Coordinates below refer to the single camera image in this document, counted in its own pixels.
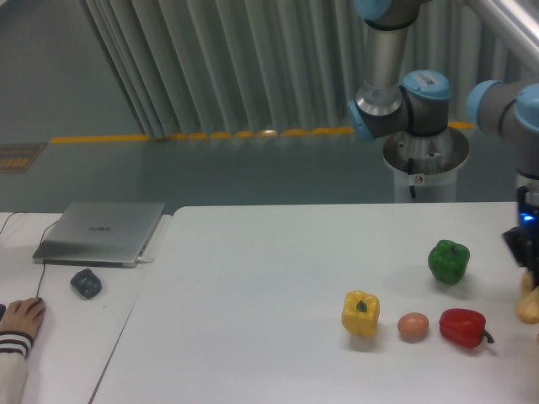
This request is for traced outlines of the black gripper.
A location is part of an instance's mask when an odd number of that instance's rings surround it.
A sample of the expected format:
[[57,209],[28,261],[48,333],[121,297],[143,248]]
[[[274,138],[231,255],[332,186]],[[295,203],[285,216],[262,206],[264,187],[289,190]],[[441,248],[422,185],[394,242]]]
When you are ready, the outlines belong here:
[[523,185],[516,190],[517,226],[503,239],[520,267],[538,273],[538,193]]

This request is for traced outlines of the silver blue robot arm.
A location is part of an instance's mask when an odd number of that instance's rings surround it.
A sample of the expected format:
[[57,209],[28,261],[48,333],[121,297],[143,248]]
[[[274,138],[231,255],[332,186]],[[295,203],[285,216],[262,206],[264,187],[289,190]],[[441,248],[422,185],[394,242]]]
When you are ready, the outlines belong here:
[[[432,70],[401,75],[408,28],[419,1],[358,1],[366,22],[364,82],[348,104],[361,139],[384,138],[383,156],[394,171],[400,202],[449,201],[456,173],[467,160],[467,139],[450,128],[448,79]],[[468,95],[467,117],[476,128],[512,145],[517,156],[517,225],[504,233],[515,261],[538,275],[538,82],[479,83]]]

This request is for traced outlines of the striped white sleeve forearm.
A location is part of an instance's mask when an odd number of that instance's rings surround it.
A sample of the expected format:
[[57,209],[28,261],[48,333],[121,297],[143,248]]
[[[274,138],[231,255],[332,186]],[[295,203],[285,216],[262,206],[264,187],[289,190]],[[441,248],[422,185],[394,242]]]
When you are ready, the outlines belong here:
[[34,339],[24,332],[1,332],[1,403],[20,403],[28,374],[26,356]]

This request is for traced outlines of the person's hand on mouse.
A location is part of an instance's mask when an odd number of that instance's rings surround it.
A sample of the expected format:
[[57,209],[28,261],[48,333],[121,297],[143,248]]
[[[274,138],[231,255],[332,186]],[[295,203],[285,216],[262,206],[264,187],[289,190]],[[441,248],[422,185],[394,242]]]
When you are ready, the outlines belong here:
[[1,320],[1,332],[21,333],[35,340],[45,317],[45,302],[38,298],[16,300],[8,305]]

